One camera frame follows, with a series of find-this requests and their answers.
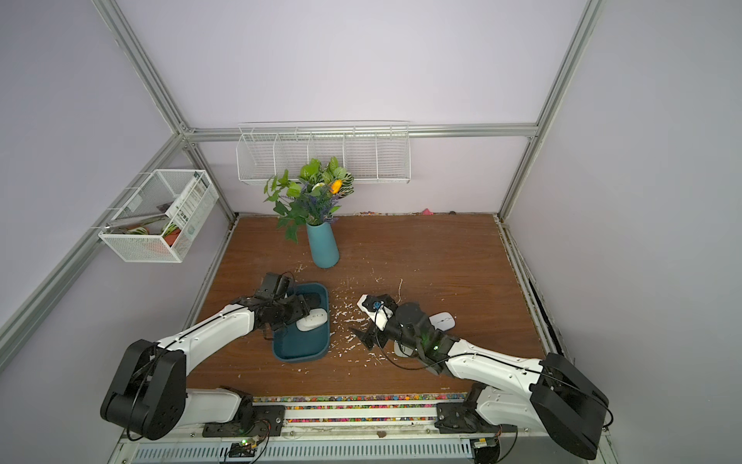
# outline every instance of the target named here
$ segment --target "wire shelf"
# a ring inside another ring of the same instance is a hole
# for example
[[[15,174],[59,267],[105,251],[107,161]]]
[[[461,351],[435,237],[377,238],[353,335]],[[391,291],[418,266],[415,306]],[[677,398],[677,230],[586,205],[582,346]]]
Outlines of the wire shelf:
[[[98,236],[126,262],[182,263],[218,199],[206,171],[156,169]]]
[[[406,125],[346,128],[285,128],[261,131],[240,127],[237,173],[248,184],[263,185],[289,170],[296,179],[312,158],[327,163],[337,157],[356,183],[410,182],[410,133]]]

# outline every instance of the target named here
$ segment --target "colorful gravel strip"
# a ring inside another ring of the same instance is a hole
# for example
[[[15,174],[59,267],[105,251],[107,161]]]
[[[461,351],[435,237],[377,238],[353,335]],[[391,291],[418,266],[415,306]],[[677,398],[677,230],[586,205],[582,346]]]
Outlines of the colorful gravel strip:
[[[253,402],[312,402],[312,401],[405,401],[408,399],[464,399],[466,393],[414,393],[403,395],[349,395],[349,396],[256,396]]]
[[[423,421],[436,420],[435,416],[431,417],[344,417],[336,419],[286,419],[289,424],[296,422],[395,422],[395,421]]]

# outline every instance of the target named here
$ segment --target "metal vent grille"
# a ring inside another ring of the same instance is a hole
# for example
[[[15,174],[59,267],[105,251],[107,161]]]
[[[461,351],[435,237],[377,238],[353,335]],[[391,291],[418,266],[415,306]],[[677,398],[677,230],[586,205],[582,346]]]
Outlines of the metal vent grille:
[[[252,458],[227,457],[231,443],[143,443],[133,464],[145,463],[249,463]],[[353,461],[471,458],[469,440],[343,440],[282,441],[269,443],[260,460],[265,461]]]

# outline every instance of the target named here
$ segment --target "white computer mouse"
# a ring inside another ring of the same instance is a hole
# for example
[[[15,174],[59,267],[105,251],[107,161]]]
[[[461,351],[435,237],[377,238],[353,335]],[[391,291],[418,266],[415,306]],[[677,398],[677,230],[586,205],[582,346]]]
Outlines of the white computer mouse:
[[[453,329],[453,327],[456,326],[456,321],[453,320],[451,313],[433,314],[430,317],[430,323],[436,329],[443,330],[444,332]]]
[[[311,329],[320,327],[325,322],[327,322],[327,311],[322,308],[315,308],[309,311],[307,317],[303,317],[296,321],[296,328],[302,332],[308,332]]]

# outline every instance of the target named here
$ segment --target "white wall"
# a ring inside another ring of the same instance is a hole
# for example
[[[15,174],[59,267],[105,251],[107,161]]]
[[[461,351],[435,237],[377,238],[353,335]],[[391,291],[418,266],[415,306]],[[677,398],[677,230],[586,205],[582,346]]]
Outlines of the white wall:
[[[338,214],[375,212],[495,212],[525,150],[525,137],[411,139],[410,183],[357,184]],[[229,204],[239,212],[275,214],[263,186],[237,178],[234,142],[201,143]]]
[[[585,0],[119,2],[195,127],[533,122]]]
[[[89,0],[2,2],[0,82],[3,325],[170,131]]]
[[[508,221],[622,463],[740,460],[740,23],[608,1]]]
[[[214,208],[181,264],[95,257],[0,374],[0,461],[108,460],[122,429],[99,411],[124,350],[183,328],[226,230]]]

